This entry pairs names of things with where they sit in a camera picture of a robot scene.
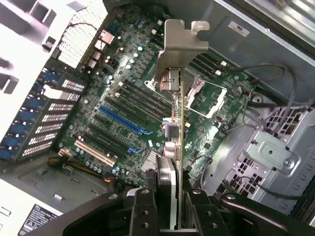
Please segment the sticker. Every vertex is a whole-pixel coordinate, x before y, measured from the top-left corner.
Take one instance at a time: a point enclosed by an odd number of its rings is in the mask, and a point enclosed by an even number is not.
[[[245,29],[245,28],[241,27],[240,25],[236,24],[234,21],[231,21],[231,23],[228,26],[232,30],[238,32],[240,35],[242,35],[244,37],[246,37],[247,35],[250,34],[250,32],[247,29]]]
[[[35,204],[25,222],[23,223],[18,236],[26,235],[27,233],[37,229],[39,226],[55,218],[57,218],[57,215]]]

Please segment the motherboard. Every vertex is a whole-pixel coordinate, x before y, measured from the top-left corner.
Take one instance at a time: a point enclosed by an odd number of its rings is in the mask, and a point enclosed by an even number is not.
[[[110,172],[141,186],[146,172],[164,154],[164,127],[172,113],[170,94],[152,86],[163,50],[164,21],[127,5],[102,30],[102,40],[87,65],[89,88],[56,142],[99,174]],[[198,55],[185,68],[185,155],[191,182],[207,163],[241,113],[255,88],[242,72],[214,52]]]

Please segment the black cable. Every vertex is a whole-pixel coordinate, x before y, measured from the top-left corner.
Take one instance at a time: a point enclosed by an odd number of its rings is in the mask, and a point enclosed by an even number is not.
[[[244,70],[247,70],[247,69],[258,68],[258,67],[265,67],[265,66],[274,66],[274,67],[282,69],[283,71],[287,70],[292,76],[292,90],[291,90],[289,101],[287,103],[287,106],[286,106],[283,114],[282,114],[281,120],[279,121],[279,123],[276,126],[276,128],[271,131],[272,134],[276,134],[276,133],[279,132],[279,130],[284,125],[284,123],[286,121],[286,118],[287,118],[287,116],[288,116],[288,114],[290,112],[290,109],[291,109],[292,104],[293,104],[293,102],[295,100],[295,97],[296,97],[297,78],[296,78],[295,72],[290,67],[287,67],[287,66],[282,65],[282,64],[277,64],[277,63],[261,63],[261,64],[257,64],[257,65],[248,65],[248,66],[242,66],[242,67],[238,67],[238,68],[228,67],[228,68],[226,68],[226,70],[227,71],[231,71],[231,72],[240,72],[240,71],[244,71]]]
[[[255,183],[259,188],[261,188],[262,190],[264,190],[266,193],[275,196],[276,198],[281,198],[281,199],[287,199],[287,200],[300,200],[300,199],[309,199],[309,198],[315,198],[315,194],[310,194],[310,195],[305,195],[305,196],[293,196],[293,195],[286,195],[286,194],[281,194],[281,193],[276,193],[273,192],[271,190],[269,190],[268,188],[263,187],[261,184],[259,184],[255,179],[250,178],[248,176],[241,176],[241,177],[237,177],[236,179],[232,180],[230,182],[230,186],[233,187],[234,183],[238,182],[240,179],[242,178],[247,178],[250,180],[250,182]]]

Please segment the metal pci bracket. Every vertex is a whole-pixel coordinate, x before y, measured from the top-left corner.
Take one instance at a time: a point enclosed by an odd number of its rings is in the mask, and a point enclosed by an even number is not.
[[[269,133],[256,131],[244,155],[272,169],[276,168],[289,176],[300,164],[300,158],[286,148],[285,143]]]
[[[165,21],[164,50],[157,59],[155,82],[160,82],[166,69],[185,68],[198,54],[208,51],[209,43],[197,39],[202,30],[209,30],[206,21],[193,21],[191,29],[185,29],[182,20]]]

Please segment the green circuit board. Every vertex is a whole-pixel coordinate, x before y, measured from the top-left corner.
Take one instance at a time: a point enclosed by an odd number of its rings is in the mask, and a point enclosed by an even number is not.
[[[150,153],[163,154],[166,139],[162,119],[171,116],[170,95],[145,85],[153,77],[158,53],[163,48],[161,22],[164,19],[144,13],[134,5],[126,7],[122,16],[116,16],[105,29],[115,39],[104,48],[100,65],[92,70],[89,89],[57,142],[75,151],[80,162],[138,186],[145,183],[143,166]],[[218,75],[216,71],[222,61],[208,51],[184,71],[188,88],[198,75],[212,83],[206,83],[195,97],[191,108],[197,112],[187,109],[185,113],[190,127],[186,129],[184,167],[190,171],[192,182],[200,179],[225,138],[226,129],[241,112],[247,93],[255,87],[241,72],[220,71]],[[211,118],[200,115],[216,105],[221,87],[226,94],[220,109]],[[236,96],[232,92],[235,88],[242,94]],[[88,153],[80,153],[74,145],[78,139],[115,160],[115,165],[110,167]]]

